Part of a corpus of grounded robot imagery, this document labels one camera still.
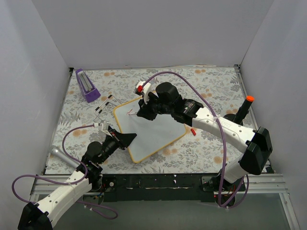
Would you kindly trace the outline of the yellow framed whiteboard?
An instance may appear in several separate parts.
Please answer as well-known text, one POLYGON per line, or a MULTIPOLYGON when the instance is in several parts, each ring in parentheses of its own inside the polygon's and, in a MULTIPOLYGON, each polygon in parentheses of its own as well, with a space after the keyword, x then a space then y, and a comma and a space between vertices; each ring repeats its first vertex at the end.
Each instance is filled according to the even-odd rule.
POLYGON ((170 115, 157 115, 154 121, 136 115, 128 115, 139 110, 140 99, 141 97, 135 98, 113 110, 121 133, 137 134, 128 147, 128 152, 134 163, 140 163, 186 134, 184 124, 178 123, 170 115))

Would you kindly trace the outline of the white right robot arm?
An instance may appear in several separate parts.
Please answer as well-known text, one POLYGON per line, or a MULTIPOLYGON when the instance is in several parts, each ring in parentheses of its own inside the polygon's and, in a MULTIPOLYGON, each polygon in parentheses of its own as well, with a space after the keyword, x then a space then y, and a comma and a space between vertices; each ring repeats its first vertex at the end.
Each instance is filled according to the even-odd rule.
POLYGON ((225 138, 227 143, 241 152, 241 155, 226 164, 225 170, 220 171, 214 179, 220 189, 230 189, 246 174, 262 173, 272 153, 272 142, 267 129, 260 127, 254 130, 244 127, 240 121, 233 122, 213 115, 203 104, 182 98, 177 88, 169 82, 159 84, 155 92, 152 92, 149 83, 140 81, 135 92, 142 96, 138 102, 138 117, 153 121, 157 115, 171 115, 179 123, 225 138))

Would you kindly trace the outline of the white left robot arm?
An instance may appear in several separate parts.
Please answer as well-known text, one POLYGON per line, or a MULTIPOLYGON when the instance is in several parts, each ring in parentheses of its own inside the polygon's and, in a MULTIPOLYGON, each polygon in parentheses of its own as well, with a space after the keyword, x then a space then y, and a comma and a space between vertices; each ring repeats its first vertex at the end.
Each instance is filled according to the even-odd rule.
POLYGON ((126 149, 137 137, 136 133, 122 134, 108 127, 103 143, 91 142, 76 170, 65 182, 44 199, 33 203, 27 201, 23 208, 19 230, 51 230, 61 216, 87 192, 102 188, 101 164, 117 149, 126 149))

